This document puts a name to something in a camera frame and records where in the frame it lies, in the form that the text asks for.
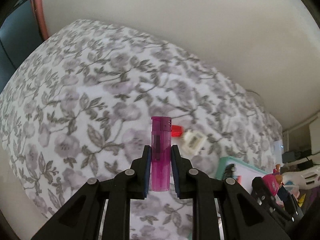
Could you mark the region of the pink dog toy figure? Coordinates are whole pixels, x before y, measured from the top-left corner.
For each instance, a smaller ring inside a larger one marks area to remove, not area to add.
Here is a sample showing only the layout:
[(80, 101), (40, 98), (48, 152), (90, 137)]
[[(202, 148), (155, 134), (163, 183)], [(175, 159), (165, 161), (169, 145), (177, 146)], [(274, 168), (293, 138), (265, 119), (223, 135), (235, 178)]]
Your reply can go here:
[(279, 189), (283, 184), (283, 176), (280, 174), (280, 164), (276, 164), (275, 168), (273, 169), (273, 173), (267, 174), (263, 176), (262, 180), (270, 191), (272, 196), (277, 195)]

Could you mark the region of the purple lighter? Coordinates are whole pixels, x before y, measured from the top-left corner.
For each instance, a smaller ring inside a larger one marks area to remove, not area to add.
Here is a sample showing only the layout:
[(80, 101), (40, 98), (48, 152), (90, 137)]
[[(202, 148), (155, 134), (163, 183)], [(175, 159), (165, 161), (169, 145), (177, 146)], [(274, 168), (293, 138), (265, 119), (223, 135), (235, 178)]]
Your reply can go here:
[(151, 189), (170, 189), (171, 118), (153, 116), (151, 131)]

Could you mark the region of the teal white tray box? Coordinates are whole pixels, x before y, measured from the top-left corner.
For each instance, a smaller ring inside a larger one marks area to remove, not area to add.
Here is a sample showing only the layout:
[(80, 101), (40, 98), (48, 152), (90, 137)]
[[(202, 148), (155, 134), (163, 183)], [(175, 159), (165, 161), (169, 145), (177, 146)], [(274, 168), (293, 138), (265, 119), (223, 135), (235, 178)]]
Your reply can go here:
[(222, 180), (225, 169), (228, 165), (234, 164), (235, 171), (233, 177), (237, 179), (240, 177), (239, 184), (248, 192), (252, 191), (252, 180), (255, 177), (263, 177), (267, 172), (260, 170), (252, 165), (249, 165), (240, 159), (233, 157), (223, 157), (219, 160), (219, 165), (215, 178)]

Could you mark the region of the black toy car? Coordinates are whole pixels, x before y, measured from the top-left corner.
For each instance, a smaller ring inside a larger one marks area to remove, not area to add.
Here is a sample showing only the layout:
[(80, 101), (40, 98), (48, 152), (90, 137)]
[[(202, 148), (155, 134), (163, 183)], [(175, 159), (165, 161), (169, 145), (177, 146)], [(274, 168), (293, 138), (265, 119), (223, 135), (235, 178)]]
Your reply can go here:
[(227, 178), (234, 178), (234, 173), (236, 171), (235, 164), (229, 164), (226, 166), (225, 171), (223, 173), (222, 179), (225, 180)]

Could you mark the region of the white power strip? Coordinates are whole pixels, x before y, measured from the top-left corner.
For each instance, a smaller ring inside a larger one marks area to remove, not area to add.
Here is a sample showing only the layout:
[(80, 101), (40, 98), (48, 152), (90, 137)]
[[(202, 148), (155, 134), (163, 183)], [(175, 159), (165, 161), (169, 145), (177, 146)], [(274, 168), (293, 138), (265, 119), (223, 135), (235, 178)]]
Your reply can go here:
[(278, 156), (281, 157), (283, 152), (284, 152), (283, 141), (282, 140), (274, 141), (273, 148), (272, 148), (273, 155), (275, 155), (276, 157)]

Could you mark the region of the red small bottle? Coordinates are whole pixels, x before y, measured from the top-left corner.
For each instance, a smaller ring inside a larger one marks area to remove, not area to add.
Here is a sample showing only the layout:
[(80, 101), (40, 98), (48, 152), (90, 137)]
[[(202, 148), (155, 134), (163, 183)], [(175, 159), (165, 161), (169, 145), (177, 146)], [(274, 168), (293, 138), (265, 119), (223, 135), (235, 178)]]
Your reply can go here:
[(180, 138), (184, 133), (184, 128), (178, 125), (171, 126), (171, 136), (174, 138)]

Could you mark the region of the floral grey white blanket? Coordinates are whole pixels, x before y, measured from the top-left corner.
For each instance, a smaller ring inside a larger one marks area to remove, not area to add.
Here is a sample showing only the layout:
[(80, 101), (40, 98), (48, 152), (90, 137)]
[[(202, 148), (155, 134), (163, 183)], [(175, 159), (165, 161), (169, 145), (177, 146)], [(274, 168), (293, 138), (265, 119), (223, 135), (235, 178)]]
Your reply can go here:
[(1, 143), (23, 199), (50, 218), (91, 177), (113, 178), (151, 141), (151, 118), (171, 117), (206, 142), (191, 155), (214, 176), (235, 157), (276, 165), (280, 123), (244, 88), (150, 34), (77, 20), (43, 42), (1, 93)]

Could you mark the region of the dark cabinet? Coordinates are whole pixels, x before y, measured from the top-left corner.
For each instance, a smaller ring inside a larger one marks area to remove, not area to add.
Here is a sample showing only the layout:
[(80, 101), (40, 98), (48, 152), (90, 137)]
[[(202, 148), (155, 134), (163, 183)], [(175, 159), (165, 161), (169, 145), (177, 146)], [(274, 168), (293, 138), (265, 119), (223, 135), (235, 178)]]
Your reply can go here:
[(1, 25), (1, 89), (43, 42), (30, 0), (19, 0)]

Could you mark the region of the pink rolled mat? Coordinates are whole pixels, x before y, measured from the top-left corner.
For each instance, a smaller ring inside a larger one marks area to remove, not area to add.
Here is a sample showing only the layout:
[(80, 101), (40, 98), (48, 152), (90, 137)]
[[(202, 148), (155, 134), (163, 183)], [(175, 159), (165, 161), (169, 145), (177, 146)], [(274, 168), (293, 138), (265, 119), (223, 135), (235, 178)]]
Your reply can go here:
[(49, 38), (49, 34), (46, 26), (46, 21), (44, 19), (42, 0), (30, 0), (30, 2), (40, 35), (42, 39), (45, 41)]

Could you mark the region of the cream plastic frame piece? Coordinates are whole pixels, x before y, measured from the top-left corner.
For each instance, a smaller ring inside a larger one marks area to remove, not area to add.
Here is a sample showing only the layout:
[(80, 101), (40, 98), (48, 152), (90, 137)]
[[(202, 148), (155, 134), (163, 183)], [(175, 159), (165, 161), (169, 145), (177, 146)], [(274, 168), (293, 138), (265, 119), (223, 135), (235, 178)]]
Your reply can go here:
[(183, 134), (183, 152), (187, 155), (198, 155), (206, 141), (207, 136), (202, 132), (191, 129), (186, 130)]

